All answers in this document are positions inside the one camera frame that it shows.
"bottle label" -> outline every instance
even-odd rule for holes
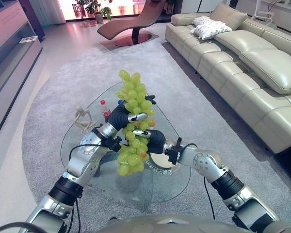
[[[110,116],[110,114],[111,114],[111,111],[110,111],[110,110],[107,111],[107,112],[102,113],[102,115],[103,115],[104,117],[108,117],[108,116]]]

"white pillow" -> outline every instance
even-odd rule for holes
[[[230,32],[232,29],[225,25],[221,21],[213,21],[198,25],[196,28],[191,30],[191,33],[198,35],[202,40],[213,39],[215,35],[224,32]]]
[[[208,16],[201,16],[201,17],[194,19],[192,21],[192,24],[194,24],[195,26],[198,26],[198,25],[202,25],[206,22],[210,22],[210,21],[213,21],[213,20],[210,19]]]

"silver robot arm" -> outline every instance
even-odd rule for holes
[[[181,138],[175,143],[156,130],[134,131],[134,133],[150,139],[149,152],[165,153],[173,164],[178,162],[189,166],[204,176],[217,190],[228,209],[234,211],[233,221],[237,226],[258,233],[291,230],[291,224],[279,221],[273,210],[222,164],[218,153],[202,150],[190,144],[182,145]]]
[[[119,151],[121,138],[114,139],[116,133],[129,122],[147,117],[145,113],[128,115],[124,104],[125,102],[112,111],[108,123],[100,128],[94,128],[83,138],[80,145],[97,146],[79,148],[54,187],[42,198],[26,222],[33,223],[48,233],[66,232],[67,227],[63,219],[71,214],[75,201],[82,196],[83,188],[96,173],[100,160],[109,149]],[[22,229],[19,232],[25,233],[27,230]]]

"sofa armrest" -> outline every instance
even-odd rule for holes
[[[186,26],[190,25],[192,21],[201,16],[209,16],[209,13],[186,13],[176,14],[171,16],[171,23],[174,26]]]

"brown chaise lounge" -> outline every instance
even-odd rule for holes
[[[147,41],[151,34],[140,34],[141,28],[151,26],[161,15],[166,0],[146,0],[145,6],[138,17],[133,19],[120,19],[108,22],[98,29],[98,33],[108,40],[112,40],[119,33],[132,28],[131,37],[124,37],[116,41],[118,46],[135,45]]]

